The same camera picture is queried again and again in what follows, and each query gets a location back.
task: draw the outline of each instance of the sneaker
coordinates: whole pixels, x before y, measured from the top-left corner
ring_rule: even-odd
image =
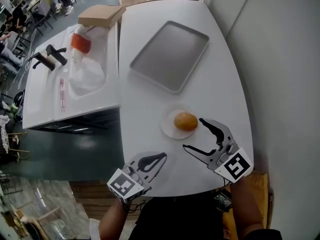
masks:
[[[73,9],[74,9],[74,7],[73,7],[72,5],[69,5],[69,6],[66,8],[66,13],[65,13],[65,15],[69,15],[69,14],[72,12]]]
[[[62,3],[57,3],[55,5],[55,13],[58,14],[62,9]]]

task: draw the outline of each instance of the white plate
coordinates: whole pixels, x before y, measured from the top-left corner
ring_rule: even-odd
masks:
[[[188,112],[190,114],[193,114],[191,109],[187,105],[184,105],[182,103],[174,103],[169,105],[162,114],[160,128],[168,137],[172,139],[182,140],[188,138],[197,130],[196,128],[192,131],[185,131],[178,129],[175,126],[175,117],[182,112]]]

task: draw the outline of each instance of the bread roll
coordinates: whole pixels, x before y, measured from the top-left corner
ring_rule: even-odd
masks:
[[[173,121],[175,127],[183,131],[193,131],[198,127],[198,119],[188,112],[182,112],[175,116]]]

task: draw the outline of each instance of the faucet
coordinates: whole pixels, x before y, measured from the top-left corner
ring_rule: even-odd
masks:
[[[61,48],[56,50],[51,44],[49,44],[45,50],[46,50],[47,56],[51,55],[63,66],[67,64],[68,60],[60,54],[60,53],[65,53],[67,51],[67,48]]]
[[[33,69],[35,69],[40,63],[45,65],[47,68],[49,68],[51,71],[53,71],[56,67],[56,64],[52,63],[50,60],[45,58],[40,52],[37,52],[33,56],[29,58],[28,61],[31,61],[33,58],[37,59],[38,61],[33,65]]]

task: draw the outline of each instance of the cable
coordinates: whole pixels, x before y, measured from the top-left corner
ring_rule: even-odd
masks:
[[[12,86],[14,85],[14,82],[16,81],[17,76],[18,76],[18,74],[16,74],[16,75],[15,75],[15,77],[14,77],[14,79],[13,79],[12,83],[11,83],[11,87],[10,87],[10,90],[9,90],[9,91],[11,91]]]
[[[26,56],[25,56],[25,58],[24,58],[25,61],[27,61],[27,60],[33,55],[33,52],[32,52],[32,54],[31,54],[31,49],[32,49],[33,41],[34,41],[35,36],[36,36],[36,32],[37,32],[37,29],[35,29],[35,30],[33,31],[33,33],[32,33],[31,40],[30,40],[30,42],[31,42],[31,43],[30,43],[30,48],[29,48],[29,51],[27,52],[27,54],[26,54]],[[23,74],[22,74],[22,76],[21,76],[21,78],[20,78],[20,80],[19,80],[18,90],[20,90],[21,83],[22,83],[22,79],[24,78],[25,73],[28,73],[29,70],[30,70],[30,68],[31,68],[31,63],[32,63],[32,61],[28,61],[27,64],[24,66],[24,72],[23,72]]]
[[[126,207],[124,203],[122,203],[122,207],[128,212],[128,214],[133,214],[138,209],[138,207],[140,207],[140,211],[141,211],[143,208],[142,206],[145,204],[146,204],[146,200],[143,200],[140,204],[137,204],[133,210]]]
[[[222,190],[224,190],[228,185],[230,185],[230,183],[231,183],[231,181],[228,180],[228,183],[226,184],[226,179],[223,178],[223,187],[219,189],[219,192],[217,194],[218,195],[218,201],[219,201],[219,207],[218,208],[219,208],[220,212],[222,212],[222,213],[224,213],[225,211],[220,209],[220,203],[221,203],[220,202],[220,196],[221,196],[220,194],[221,194]]]

